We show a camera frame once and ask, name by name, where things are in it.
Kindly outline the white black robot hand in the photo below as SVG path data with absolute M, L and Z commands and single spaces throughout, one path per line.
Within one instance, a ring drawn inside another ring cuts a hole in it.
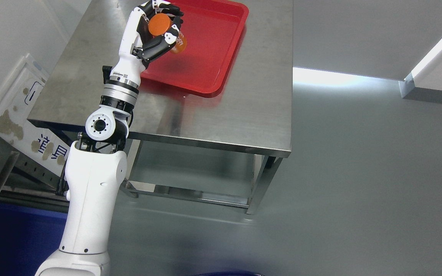
M 172 21 L 165 33 L 152 35 L 151 20 L 156 15 L 165 15 Z M 183 23 L 181 9 L 166 0 L 148 0 L 131 11 L 119 47 L 119 61 L 109 72 L 104 83 L 112 81 L 140 83 L 140 74 L 150 63 L 158 59 L 177 44 Z

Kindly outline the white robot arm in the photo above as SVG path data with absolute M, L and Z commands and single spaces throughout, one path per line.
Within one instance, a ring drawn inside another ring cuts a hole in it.
M 70 147 L 65 167 L 69 210 L 59 248 L 37 276 L 108 276 L 107 250 L 118 190 L 127 173 L 127 119 L 139 94 L 143 65 L 117 64 L 104 80 L 102 103 Z

